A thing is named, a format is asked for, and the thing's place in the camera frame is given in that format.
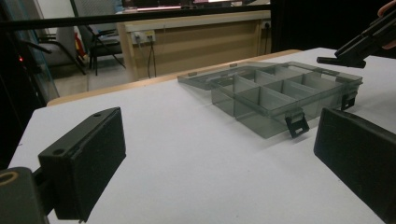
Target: white wall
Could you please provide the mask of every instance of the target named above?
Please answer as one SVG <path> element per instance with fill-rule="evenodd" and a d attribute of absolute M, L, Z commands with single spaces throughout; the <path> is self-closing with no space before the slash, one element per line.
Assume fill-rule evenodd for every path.
<path fill-rule="evenodd" d="M 44 19 L 74 17 L 69 0 L 37 0 Z"/>

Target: white table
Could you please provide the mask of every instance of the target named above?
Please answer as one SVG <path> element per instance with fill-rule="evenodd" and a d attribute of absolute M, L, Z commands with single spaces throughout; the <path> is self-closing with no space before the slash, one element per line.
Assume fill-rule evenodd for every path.
<path fill-rule="evenodd" d="M 317 64 L 331 49 L 267 62 L 300 62 L 363 77 L 348 109 L 396 132 L 396 61 L 366 68 Z M 263 139 L 210 102 L 210 92 L 166 81 L 37 110 L 10 167 L 39 167 L 37 155 L 89 115 L 120 106 L 127 146 L 88 223 L 383 223 L 313 153 L 318 119 L 291 139 Z M 54 212 L 50 223 L 59 221 Z"/>

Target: clear plastic box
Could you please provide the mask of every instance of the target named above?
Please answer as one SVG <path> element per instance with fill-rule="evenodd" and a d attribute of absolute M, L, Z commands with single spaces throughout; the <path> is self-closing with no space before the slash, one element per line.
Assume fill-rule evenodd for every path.
<path fill-rule="evenodd" d="M 264 138 L 289 129 L 292 137 L 309 130 L 308 120 L 323 107 L 354 105 L 362 78 L 302 63 L 243 63 L 178 77 L 211 90 L 213 105 Z"/>

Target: box latch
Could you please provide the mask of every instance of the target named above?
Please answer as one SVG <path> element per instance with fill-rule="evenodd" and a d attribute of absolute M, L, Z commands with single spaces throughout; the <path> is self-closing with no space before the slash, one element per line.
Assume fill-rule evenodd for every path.
<path fill-rule="evenodd" d="M 292 138 L 300 136 L 302 133 L 309 131 L 309 126 L 306 122 L 305 114 L 302 109 L 288 111 L 285 116 L 285 121 L 288 125 Z"/>
<path fill-rule="evenodd" d="M 341 110 L 346 110 L 346 109 L 352 107 L 355 104 L 356 95 L 358 95 L 357 91 L 353 91 L 353 92 L 343 95 L 343 99 L 341 102 Z"/>

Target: cable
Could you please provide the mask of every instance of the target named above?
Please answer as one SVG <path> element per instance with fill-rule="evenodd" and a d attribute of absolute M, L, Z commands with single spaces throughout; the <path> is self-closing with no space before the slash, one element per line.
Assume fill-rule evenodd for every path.
<path fill-rule="evenodd" d="M 143 56 L 143 62 L 145 62 L 146 67 L 148 68 L 148 78 L 151 78 L 151 76 L 149 74 L 149 60 L 150 60 L 150 58 L 148 58 L 148 62 L 146 62 L 146 54 L 145 54 L 145 52 L 142 49 L 142 45 L 140 44 L 140 36 L 136 35 L 135 38 L 136 38 L 136 43 L 139 46 L 140 53 Z"/>
<path fill-rule="evenodd" d="M 268 45 L 268 35 L 269 35 L 269 29 L 270 29 L 270 23 L 266 22 L 264 24 L 265 26 L 265 48 L 264 48 L 264 54 L 267 53 L 267 45 Z"/>
<path fill-rule="evenodd" d="M 154 52 L 154 41 L 152 41 L 152 36 L 148 37 L 149 39 L 149 43 L 150 43 L 150 55 L 152 52 L 152 61 L 154 63 L 154 76 L 157 76 L 157 67 L 156 67 L 156 63 L 155 63 L 155 52 Z"/>
<path fill-rule="evenodd" d="M 152 52 L 152 49 L 150 49 L 149 55 L 148 55 L 148 78 L 151 78 L 151 75 L 149 74 L 149 62 L 151 61 L 151 52 Z"/>

